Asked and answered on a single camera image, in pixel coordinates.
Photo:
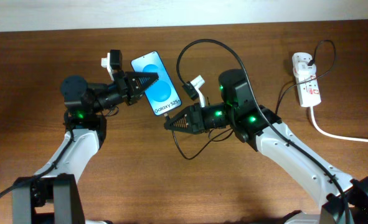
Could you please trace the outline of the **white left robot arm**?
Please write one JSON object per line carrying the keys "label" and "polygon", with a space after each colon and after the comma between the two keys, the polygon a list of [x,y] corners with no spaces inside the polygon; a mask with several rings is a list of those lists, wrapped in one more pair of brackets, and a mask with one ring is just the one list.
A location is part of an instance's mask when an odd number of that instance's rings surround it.
{"label": "white left robot arm", "polygon": [[13,223],[89,223],[77,183],[106,138],[106,115],[121,103],[135,104],[158,80],[157,73],[124,72],[111,84],[67,77],[60,86],[64,97],[65,135],[51,159],[32,177],[20,177],[12,191]]}

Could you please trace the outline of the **white USB charger adapter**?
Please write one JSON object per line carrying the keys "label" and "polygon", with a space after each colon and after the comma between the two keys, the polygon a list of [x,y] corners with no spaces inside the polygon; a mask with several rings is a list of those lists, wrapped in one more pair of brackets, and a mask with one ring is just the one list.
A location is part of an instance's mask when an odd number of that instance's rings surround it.
{"label": "white USB charger adapter", "polygon": [[316,74],[316,66],[308,65],[308,62],[295,60],[293,62],[293,72],[295,77],[310,77]]}

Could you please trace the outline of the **white power strip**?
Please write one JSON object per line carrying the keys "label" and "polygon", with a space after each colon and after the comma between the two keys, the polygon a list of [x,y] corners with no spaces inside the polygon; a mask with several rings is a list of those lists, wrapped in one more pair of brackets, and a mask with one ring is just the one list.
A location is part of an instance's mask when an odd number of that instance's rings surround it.
{"label": "white power strip", "polygon": [[[308,65],[312,59],[312,56],[305,52],[297,52],[292,56],[292,62],[300,60],[308,62]],[[320,104],[321,95],[316,75],[311,75],[310,77],[295,77],[295,80],[301,107],[307,108]]]}

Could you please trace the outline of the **blue Samsung smartphone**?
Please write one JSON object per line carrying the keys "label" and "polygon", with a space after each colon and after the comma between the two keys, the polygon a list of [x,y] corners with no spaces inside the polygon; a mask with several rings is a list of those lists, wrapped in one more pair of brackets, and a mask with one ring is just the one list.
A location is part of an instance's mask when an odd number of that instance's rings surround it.
{"label": "blue Samsung smartphone", "polygon": [[182,101],[171,81],[171,77],[157,51],[132,60],[131,66],[135,72],[158,74],[158,81],[145,91],[151,109],[156,116],[167,113],[182,105]]}

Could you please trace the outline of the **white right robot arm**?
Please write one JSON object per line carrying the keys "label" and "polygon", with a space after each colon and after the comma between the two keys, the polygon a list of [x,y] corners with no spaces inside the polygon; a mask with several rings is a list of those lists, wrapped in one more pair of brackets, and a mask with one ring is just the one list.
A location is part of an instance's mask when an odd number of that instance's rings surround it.
{"label": "white right robot arm", "polygon": [[164,127],[200,134],[230,126],[237,139],[284,169],[320,209],[318,215],[296,212],[287,223],[368,223],[368,177],[354,179],[301,142],[279,116],[257,103],[243,70],[221,73],[219,85],[222,103],[188,106]]}

